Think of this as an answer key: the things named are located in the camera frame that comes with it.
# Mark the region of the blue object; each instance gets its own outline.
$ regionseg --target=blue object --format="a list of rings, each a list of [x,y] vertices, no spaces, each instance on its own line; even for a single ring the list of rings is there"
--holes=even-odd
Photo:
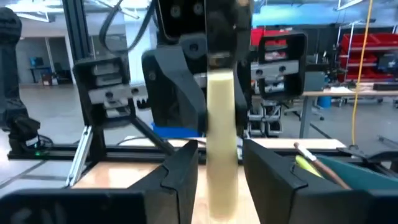
[[[154,132],[162,138],[192,138],[201,136],[200,133],[187,128],[157,127],[154,123],[151,125]]]
[[[331,96],[319,96],[318,106],[322,108],[329,108],[331,106]]]

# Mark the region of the wall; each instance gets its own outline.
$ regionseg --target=wall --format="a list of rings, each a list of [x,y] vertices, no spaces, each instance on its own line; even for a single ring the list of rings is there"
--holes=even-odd
[[[91,36],[92,45],[94,46],[96,57],[112,56],[113,54],[106,50],[100,43],[98,35]],[[106,44],[111,50],[124,50],[127,46],[126,35],[118,34],[108,36],[106,39]]]
[[[49,44],[53,63],[60,63],[64,70],[70,69],[65,38],[51,37]]]
[[[86,16],[89,35],[98,35],[106,13],[90,13]],[[57,15],[55,22],[40,22],[21,18],[23,37],[65,37],[68,34],[65,15]],[[116,16],[109,28],[108,34],[125,33],[124,19]]]
[[[342,11],[335,11],[334,4],[293,4],[262,6],[260,14],[252,17],[253,26],[261,25],[296,25],[296,24],[329,24],[353,22],[365,19],[368,13],[368,1],[363,2]],[[391,4],[383,5],[375,2],[372,10],[372,18],[376,19],[373,25],[393,26],[397,23],[396,7]]]
[[[65,35],[65,45],[67,46],[67,54],[68,54],[68,61],[69,67],[73,68],[73,55],[72,55],[72,48],[70,47],[69,35]],[[76,84],[75,75],[73,74],[73,70],[70,70],[70,74],[72,75],[72,82]]]
[[[33,83],[30,73],[30,57],[42,57],[44,67],[50,66],[50,59],[44,38],[25,38],[16,47],[18,74],[20,83]],[[36,80],[40,80],[40,73],[35,73]]]
[[[136,38],[140,26],[141,22],[126,21],[126,40],[128,45],[131,45]],[[151,28],[148,27],[141,37],[141,41],[129,52],[130,82],[134,84],[145,82],[144,74],[142,73],[141,57],[142,53],[152,48],[150,30]]]

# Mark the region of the workbench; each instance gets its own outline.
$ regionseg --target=workbench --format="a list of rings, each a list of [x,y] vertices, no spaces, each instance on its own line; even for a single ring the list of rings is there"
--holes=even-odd
[[[345,87],[327,88],[323,91],[305,91],[303,93],[303,110],[300,123],[300,138],[307,138],[310,131],[312,117],[312,104],[319,96],[354,96],[355,89],[350,90]],[[398,96],[398,90],[376,91],[373,90],[373,83],[361,83],[358,96]]]
[[[336,139],[252,139],[260,145],[269,149],[288,149],[293,148],[294,142],[299,142],[308,149],[336,149],[345,147],[345,145]],[[183,146],[187,141],[170,140],[175,147]],[[125,146],[153,146],[148,139],[134,139],[123,143]],[[82,188],[127,188],[139,179],[143,178],[158,164],[142,164],[128,162],[100,162],[94,166],[88,173],[80,179],[73,187]],[[246,183],[243,167],[239,167],[239,201],[236,223],[259,223],[256,209],[254,207],[249,187]],[[193,209],[193,224],[209,223],[208,204],[206,196],[206,166],[199,166],[198,184]]]

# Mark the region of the black cable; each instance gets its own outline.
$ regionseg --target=black cable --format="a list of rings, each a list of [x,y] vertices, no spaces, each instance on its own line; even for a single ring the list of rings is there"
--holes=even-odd
[[[139,43],[139,41],[141,40],[141,37],[144,35],[145,30],[147,29],[147,26],[152,18],[153,13],[155,12],[155,6],[157,1],[156,0],[152,0],[149,4],[148,10],[145,14],[144,20],[138,30],[138,33],[136,35],[136,38],[134,39],[134,41],[132,42],[132,44],[126,49],[126,50],[111,50],[107,45],[106,45],[106,36],[108,34],[109,28],[111,26],[111,23],[113,22],[114,17],[116,16],[116,14],[119,11],[120,8],[120,4],[123,2],[123,0],[119,0],[119,2],[111,9],[111,12],[108,14],[108,16],[106,17],[103,25],[101,26],[101,30],[99,31],[99,42],[101,43],[101,45],[108,50],[109,52],[111,52],[112,54],[115,55],[122,55],[122,54],[126,54],[129,51],[131,51],[132,49],[134,49],[134,47],[136,47],[136,45]]]
[[[21,142],[21,147],[26,151],[44,151],[44,152],[51,150],[53,148],[54,142],[52,141],[52,139],[41,134],[39,134],[38,137],[39,137],[39,143],[38,144],[36,143],[33,147],[26,146],[24,142]]]

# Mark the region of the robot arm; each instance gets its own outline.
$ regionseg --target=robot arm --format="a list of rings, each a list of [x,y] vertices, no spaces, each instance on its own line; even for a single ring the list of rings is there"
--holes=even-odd
[[[40,123],[29,117],[19,96],[15,48],[21,37],[21,20],[11,9],[2,7],[0,21],[0,127],[10,132],[13,150],[39,149]]]

